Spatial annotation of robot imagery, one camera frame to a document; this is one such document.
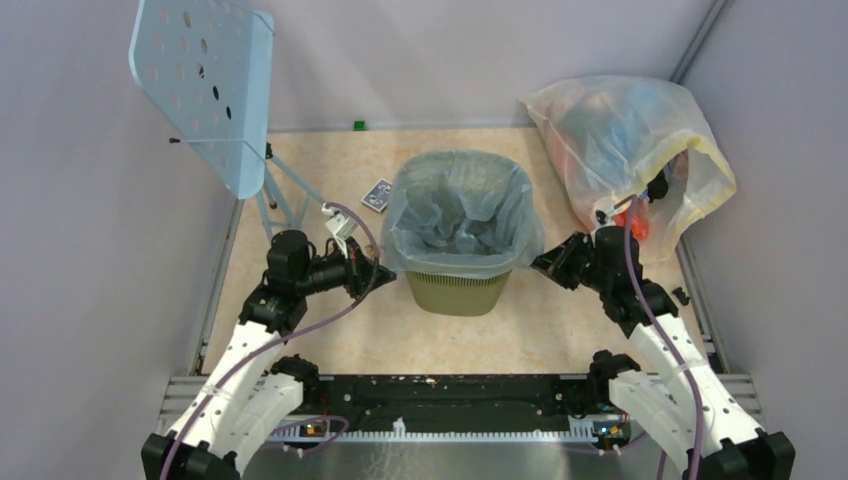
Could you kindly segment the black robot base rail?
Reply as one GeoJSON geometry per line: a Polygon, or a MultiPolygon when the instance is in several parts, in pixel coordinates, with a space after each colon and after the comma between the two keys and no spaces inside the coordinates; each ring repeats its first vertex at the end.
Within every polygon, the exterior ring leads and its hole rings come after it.
{"type": "Polygon", "coordinates": [[[323,376],[295,412],[344,417],[352,433],[387,432],[397,420],[411,433],[500,434],[629,419],[581,374],[323,376]]]}

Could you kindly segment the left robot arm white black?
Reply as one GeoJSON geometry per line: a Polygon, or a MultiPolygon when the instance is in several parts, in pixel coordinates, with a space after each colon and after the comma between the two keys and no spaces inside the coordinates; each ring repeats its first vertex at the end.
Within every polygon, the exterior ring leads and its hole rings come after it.
{"type": "Polygon", "coordinates": [[[253,456],[294,411],[319,404],[317,367],[281,352],[303,335],[310,295],[343,289],[356,304],[395,281],[353,238],[318,254],[306,234],[276,234],[262,279],[245,300],[227,348],[189,407],[141,449],[148,479],[239,479],[253,456]]]}

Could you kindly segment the green mesh trash bin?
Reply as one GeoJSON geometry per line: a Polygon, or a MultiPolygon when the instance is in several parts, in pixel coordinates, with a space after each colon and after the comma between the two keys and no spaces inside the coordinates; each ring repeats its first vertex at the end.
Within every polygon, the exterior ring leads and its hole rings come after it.
{"type": "Polygon", "coordinates": [[[448,316],[476,317],[496,306],[511,271],[486,278],[464,278],[419,272],[405,277],[416,304],[423,310],[448,316]]]}

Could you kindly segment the blue plastic trash bag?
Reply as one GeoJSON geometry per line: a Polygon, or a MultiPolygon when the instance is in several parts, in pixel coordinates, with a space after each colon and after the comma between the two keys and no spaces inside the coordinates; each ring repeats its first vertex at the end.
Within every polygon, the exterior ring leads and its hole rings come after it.
{"type": "Polygon", "coordinates": [[[392,182],[382,262],[395,272],[488,279],[527,268],[545,230],[527,172],[480,150],[437,150],[408,160],[392,182]]]}

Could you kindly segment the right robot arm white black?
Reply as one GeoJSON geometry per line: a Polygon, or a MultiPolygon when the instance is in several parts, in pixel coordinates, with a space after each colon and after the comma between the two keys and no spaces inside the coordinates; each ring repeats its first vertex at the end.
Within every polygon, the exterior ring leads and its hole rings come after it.
{"type": "Polygon", "coordinates": [[[724,386],[671,296],[644,278],[639,243],[628,228],[577,232],[532,266],[563,288],[595,291],[663,382],[654,384],[626,354],[598,351],[586,385],[594,409],[628,414],[686,479],[790,478],[793,444],[783,432],[768,432],[724,386]]]}

